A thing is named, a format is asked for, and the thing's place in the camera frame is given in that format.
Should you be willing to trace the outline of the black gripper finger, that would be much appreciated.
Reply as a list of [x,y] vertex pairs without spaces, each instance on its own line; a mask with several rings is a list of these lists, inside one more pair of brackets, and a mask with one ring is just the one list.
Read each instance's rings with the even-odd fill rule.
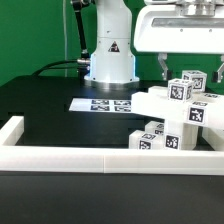
[[159,53],[158,54],[158,62],[162,69],[162,78],[165,81],[168,81],[172,78],[172,71],[168,68],[166,64],[167,54],[166,53]]
[[221,56],[220,60],[221,60],[222,64],[220,65],[218,70],[214,73],[214,80],[215,80],[216,83],[220,83],[222,81],[222,78],[223,78],[223,74],[224,74],[224,55]]

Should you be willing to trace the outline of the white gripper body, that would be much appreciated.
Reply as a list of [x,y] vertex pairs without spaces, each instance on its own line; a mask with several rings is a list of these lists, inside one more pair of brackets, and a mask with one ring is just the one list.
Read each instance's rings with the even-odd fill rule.
[[138,52],[224,54],[224,0],[144,0]]

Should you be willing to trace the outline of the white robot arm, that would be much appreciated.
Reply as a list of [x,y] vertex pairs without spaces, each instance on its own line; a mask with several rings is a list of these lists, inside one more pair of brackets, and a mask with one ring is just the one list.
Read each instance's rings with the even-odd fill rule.
[[224,0],[144,0],[135,25],[124,0],[95,0],[97,46],[86,83],[104,88],[139,83],[135,56],[155,52],[162,67],[168,53],[224,55]]

